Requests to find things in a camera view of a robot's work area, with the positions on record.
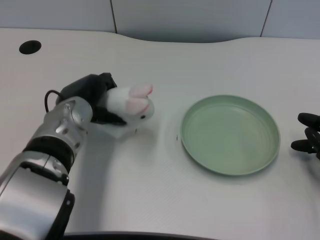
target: pink bunny ear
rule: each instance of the pink bunny ear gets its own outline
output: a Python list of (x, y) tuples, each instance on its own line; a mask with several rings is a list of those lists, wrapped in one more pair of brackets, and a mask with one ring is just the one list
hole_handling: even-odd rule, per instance
[(149, 107), (149, 101), (144, 98), (130, 98), (126, 101), (126, 113), (130, 115), (142, 114)]
[(133, 86), (130, 89), (129, 96), (133, 98), (145, 98), (146, 96), (152, 93), (152, 90), (152, 84)]

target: white plush bunny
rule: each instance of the white plush bunny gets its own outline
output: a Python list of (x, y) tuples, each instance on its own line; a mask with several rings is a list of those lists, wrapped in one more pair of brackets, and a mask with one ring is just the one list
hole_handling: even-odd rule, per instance
[(122, 126), (103, 124), (101, 127), (115, 138), (120, 138), (129, 131), (135, 131), (155, 112), (154, 104), (148, 98), (152, 91), (152, 84), (115, 87), (108, 90), (104, 102), (105, 107), (108, 112), (117, 115), (126, 124)]

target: green plate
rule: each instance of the green plate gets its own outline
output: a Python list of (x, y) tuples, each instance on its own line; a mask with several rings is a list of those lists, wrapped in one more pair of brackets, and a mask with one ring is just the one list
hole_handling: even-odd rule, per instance
[(269, 165), (277, 156), (280, 133), (271, 115), (238, 96), (202, 99), (186, 112), (182, 143), (194, 160), (226, 175), (246, 175)]

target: black wire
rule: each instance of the black wire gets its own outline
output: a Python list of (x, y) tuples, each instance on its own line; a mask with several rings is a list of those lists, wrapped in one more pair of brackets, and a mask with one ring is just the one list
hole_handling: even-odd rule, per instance
[(55, 93), (57, 94), (62, 100), (64, 100), (64, 97), (62, 96), (62, 94), (56, 90), (49, 90), (45, 96), (44, 96), (44, 108), (45, 108), (45, 111), (48, 113), (49, 112), (49, 108), (48, 108), (48, 97), (50, 95), (50, 93)]

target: table surface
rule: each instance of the table surface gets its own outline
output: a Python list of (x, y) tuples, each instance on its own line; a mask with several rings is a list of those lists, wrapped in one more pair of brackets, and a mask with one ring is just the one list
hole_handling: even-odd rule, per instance
[[(320, 114), (320, 40), (243, 38), (221, 43), (150, 42), (93, 31), (0, 29), (0, 172), (42, 123), (44, 95), (88, 74), (119, 87), (153, 83), (155, 115), (114, 140), (92, 125), (70, 172), (76, 196), (67, 232), (137, 231), (220, 240), (315, 240), (320, 163), (290, 148), (304, 139), (301, 112)], [(39, 52), (23, 55), (28, 40)], [(211, 95), (264, 107), (281, 147), (265, 170), (212, 173), (185, 153), (183, 114)], [(49, 104), (53, 107), (55, 97)]]

